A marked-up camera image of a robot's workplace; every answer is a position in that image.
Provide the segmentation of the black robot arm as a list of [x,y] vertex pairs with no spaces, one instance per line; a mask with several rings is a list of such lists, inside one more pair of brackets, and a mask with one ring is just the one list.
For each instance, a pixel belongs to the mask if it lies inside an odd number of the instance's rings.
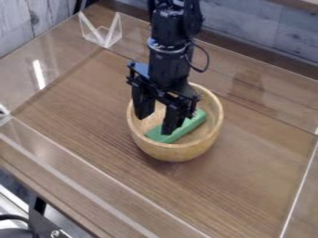
[[195,69],[194,38],[202,29],[203,13],[199,0],[148,0],[148,8],[150,61],[128,63],[127,83],[138,119],[154,113],[158,102],[167,106],[162,133],[170,135],[194,117],[201,100],[187,77]]

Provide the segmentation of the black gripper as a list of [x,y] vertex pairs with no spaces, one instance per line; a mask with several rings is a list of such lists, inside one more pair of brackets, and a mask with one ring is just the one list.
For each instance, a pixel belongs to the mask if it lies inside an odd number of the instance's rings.
[[139,120],[155,110],[155,102],[167,106],[162,134],[170,135],[191,118],[199,95],[187,81],[192,68],[192,47],[180,51],[150,51],[150,62],[131,61],[127,83],[132,86],[132,106]]

